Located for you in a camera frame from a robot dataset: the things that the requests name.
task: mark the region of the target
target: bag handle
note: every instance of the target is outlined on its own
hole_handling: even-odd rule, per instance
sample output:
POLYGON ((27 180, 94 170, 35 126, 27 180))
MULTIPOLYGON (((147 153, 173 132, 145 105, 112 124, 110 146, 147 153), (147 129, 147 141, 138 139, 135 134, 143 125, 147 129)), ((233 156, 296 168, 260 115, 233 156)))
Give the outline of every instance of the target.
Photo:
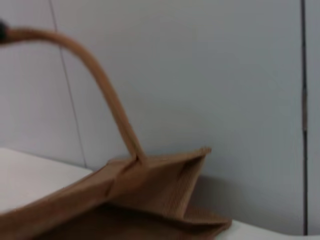
POLYGON ((78 42, 61 33, 33 28, 10 28, 3 22, 0 22, 0 45, 31 41, 46 41, 60 45, 82 60, 95 78, 95 81, 111 110, 122 139, 132 156, 132 162, 137 162, 145 167, 147 165, 146 155, 141 148, 139 140, 128 121, 125 110, 118 99, 107 74, 95 57, 78 42))

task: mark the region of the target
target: brown paper bag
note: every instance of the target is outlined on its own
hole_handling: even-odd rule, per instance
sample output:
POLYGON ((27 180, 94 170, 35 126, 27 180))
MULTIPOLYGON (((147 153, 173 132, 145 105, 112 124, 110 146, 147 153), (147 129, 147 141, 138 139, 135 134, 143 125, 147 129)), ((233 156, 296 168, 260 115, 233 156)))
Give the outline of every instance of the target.
POLYGON ((0 240, 210 239, 230 226, 227 218, 189 206, 209 148, 146 156, 107 75, 87 50, 56 32, 0 24, 0 45, 29 41, 58 44, 83 61, 131 157, 113 160, 68 187, 0 215, 0 240))

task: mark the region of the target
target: gray wall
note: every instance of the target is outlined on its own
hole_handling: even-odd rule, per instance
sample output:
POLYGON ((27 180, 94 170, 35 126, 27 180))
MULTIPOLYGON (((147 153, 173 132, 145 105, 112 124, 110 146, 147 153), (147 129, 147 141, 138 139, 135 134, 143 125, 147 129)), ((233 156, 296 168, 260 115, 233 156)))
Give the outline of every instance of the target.
MULTIPOLYGON (((12 25, 54 29, 44 0, 1 0, 12 25)), ((21 44, 0 51, 0 145, 84 164, 58 47, 21 44)))
POLYGON ((308 83, 308 221, 320 235, 320 1, 306 1, 308 83))
MULTIPOLYGON (((299 0, 55 0, 58 30, 112 79, 147 153, 212 147, 193 199, 303 232, 299 0)), ((90 168, 127 154, 86 69, 64 52, 90 168)))

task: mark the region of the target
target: white table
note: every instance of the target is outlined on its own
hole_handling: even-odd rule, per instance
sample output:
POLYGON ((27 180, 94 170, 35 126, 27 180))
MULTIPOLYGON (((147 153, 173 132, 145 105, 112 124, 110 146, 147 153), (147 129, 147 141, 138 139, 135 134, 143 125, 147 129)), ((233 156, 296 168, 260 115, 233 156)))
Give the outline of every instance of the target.
MULTIPOLYGON (((89 169, 0 148, 0 213, 29 204, 90 174, 89 169)), ((320 240, 233 221, 217 240, 320 240)))

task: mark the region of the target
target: white wall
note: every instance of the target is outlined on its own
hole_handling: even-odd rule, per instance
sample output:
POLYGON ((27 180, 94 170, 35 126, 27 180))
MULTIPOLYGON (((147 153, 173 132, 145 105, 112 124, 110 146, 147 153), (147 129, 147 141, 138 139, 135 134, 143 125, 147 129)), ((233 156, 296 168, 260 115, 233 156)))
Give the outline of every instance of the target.
POLYGON ((320 1, 306 0, 308 230, 320 235, 320 1))
MULTIPOLYGON (((48 1, 1 0, 10 25, 54 29, 48 1)), ((84 165, 58 47, 20 44, 0 49, 0 145, 84 165)))
MULTIPOLYGON (((55 0, 58 30, 112 79, 148 153, 212 147, 195 202, 303 231, 299 0, 55 0)), ((84 67, 63 53, 88 166, 127 154, 84 67)))

